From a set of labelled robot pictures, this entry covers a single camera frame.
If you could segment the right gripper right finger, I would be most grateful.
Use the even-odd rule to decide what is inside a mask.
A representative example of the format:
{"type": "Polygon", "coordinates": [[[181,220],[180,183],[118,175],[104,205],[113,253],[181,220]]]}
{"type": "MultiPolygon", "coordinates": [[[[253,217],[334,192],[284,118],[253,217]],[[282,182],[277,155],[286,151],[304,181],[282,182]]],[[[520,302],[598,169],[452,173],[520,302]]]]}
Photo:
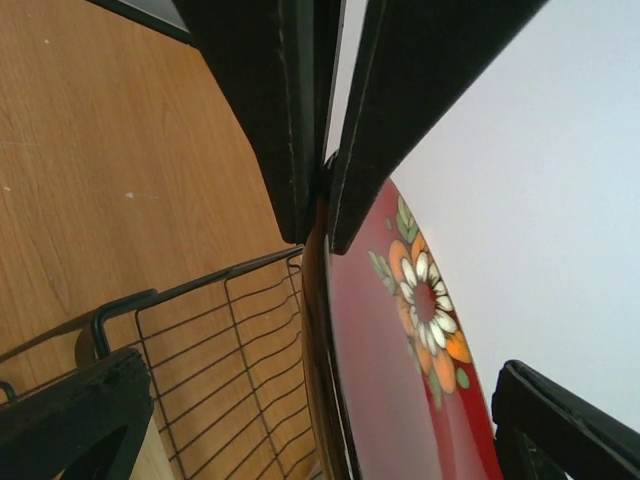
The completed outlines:
{"type": "Polygon", "coordinates": [[[518,360],[491,401],[505,479],[637,479],[639,433],[518,360]]]}

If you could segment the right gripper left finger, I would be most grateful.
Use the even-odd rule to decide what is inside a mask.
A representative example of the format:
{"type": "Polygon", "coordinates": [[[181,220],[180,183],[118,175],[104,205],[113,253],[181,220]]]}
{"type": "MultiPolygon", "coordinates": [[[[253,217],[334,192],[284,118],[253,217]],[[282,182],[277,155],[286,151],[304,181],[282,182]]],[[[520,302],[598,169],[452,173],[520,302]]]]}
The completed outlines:
{"type": "Polygon", "coordinates": [[[146,364],[121,349],[1,408],[1,477],[127,479],[152,412],[146,364]]]}

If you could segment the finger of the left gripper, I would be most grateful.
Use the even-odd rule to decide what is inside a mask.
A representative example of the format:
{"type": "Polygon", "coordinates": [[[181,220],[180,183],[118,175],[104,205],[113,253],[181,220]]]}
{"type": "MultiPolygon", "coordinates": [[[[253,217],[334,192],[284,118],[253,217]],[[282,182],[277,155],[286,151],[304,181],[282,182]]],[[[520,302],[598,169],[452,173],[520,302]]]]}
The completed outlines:
{"type": "Polygon", "coordinates": [[[543,5],[541,0],[368,2],[331,162],[332,253],[347,252],[391,173],[543,5]]]}
{"type": "Polygon", "coordinates": [[[283,240],[305,242],[326,153],[344,2],[175,7],[254,151],[283,240]]]}

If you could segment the dark red flower plate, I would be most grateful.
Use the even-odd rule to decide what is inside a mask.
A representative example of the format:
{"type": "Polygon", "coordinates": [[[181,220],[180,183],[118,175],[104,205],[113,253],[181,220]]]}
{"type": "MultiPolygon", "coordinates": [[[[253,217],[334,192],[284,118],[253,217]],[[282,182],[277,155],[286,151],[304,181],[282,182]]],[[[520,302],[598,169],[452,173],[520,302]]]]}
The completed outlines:
{"type": "Polygon", "coordinates": [[[471,349],[436,260],[392,181],[349,250],[326,197],[302,260],[314,479],[498,479],[471,349]]]}

